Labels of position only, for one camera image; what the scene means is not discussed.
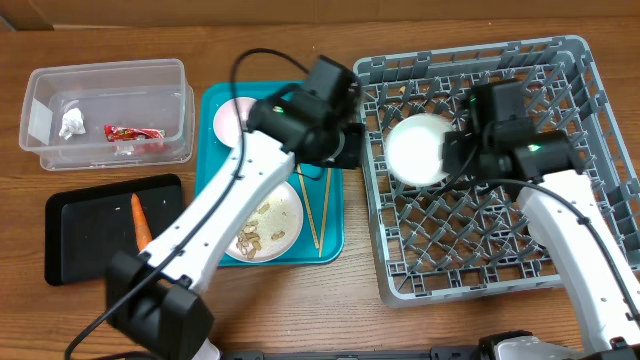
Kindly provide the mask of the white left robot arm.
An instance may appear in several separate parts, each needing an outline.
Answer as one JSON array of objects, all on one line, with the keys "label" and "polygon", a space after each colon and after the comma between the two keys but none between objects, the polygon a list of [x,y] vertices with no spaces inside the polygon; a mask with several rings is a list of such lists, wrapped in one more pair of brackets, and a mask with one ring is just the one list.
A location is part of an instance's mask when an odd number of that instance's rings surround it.
[{"label": "white left robot arm", "polygon": [[213,324],[200,295],[263,200],[300,163],[360,166],[364,127],[353,117],[361,98],[357,76],[320,56],[303,83],[257,100],[239,143],[176,221],[139,254],[114,255],[100,319],[151,358],[194,358]]}]

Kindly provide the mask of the pink bowl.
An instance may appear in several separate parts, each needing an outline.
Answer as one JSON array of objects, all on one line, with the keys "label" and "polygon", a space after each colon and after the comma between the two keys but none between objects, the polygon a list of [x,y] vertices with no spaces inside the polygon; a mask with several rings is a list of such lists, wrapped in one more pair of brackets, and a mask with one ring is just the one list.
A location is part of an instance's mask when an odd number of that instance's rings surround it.
[{"label": "pink bowl", "polygon": [[255,102],[256,100],[251,97],[237,97],[219,107],[213,118],[213,128],[222,144],[229,148],[234,148],[238,144],[240,129],[247,129],[246,122]]}]

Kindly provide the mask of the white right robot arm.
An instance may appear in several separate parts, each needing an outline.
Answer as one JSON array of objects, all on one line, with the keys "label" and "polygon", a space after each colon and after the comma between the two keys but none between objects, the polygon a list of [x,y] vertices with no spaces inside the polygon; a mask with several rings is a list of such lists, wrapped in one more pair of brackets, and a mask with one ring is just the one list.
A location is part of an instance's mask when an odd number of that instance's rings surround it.
[{"label": "white right robot arm", "polygon": [[585,358],[639,356],[639,282],[562,130],[539,132],[516,80],[471,88],[469,124],[444,137],[447,190],[503,187],[544,246],[574,307]]}]

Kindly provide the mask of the white bowl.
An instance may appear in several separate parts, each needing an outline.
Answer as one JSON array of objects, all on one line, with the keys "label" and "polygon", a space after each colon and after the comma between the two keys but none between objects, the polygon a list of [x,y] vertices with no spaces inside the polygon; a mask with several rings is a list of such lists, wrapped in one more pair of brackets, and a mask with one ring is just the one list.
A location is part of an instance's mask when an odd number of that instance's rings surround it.
[{"label": "white bowl", "polygon": [[414,187],[436,184],[448,176],[442,147],[451,124],[438,115],[416,114],[400,121],[387,136],[385,161],[391,174]]}]

